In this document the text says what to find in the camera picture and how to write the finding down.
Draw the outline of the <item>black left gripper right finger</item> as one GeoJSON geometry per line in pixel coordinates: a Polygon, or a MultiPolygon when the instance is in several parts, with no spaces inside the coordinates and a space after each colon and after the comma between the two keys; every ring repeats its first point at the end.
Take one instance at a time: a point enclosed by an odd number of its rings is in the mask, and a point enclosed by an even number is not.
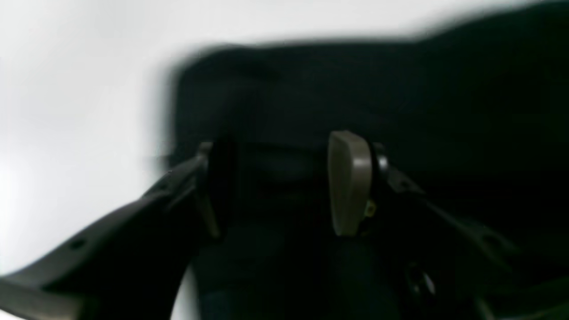
{"type": "Polygon", "coordinates": [[[384,245],[411,311],[425,320],[566,320],[568,265],[449,213],[347,130],[329,135],[331,214],[339,237],[384,245]]]}

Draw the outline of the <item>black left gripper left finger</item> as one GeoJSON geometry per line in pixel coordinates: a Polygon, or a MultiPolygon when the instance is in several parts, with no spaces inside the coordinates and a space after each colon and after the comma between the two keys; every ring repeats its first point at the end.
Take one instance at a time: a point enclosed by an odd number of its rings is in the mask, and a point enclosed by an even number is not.
{"type": "Polygon", "coordinates": [[[34,263],[1,277],[1,310],[25,320],[168,320],[191,259],[226,233],[214,205],[233,180],[236,144],[202,142],[139,199],[34,263]]]}

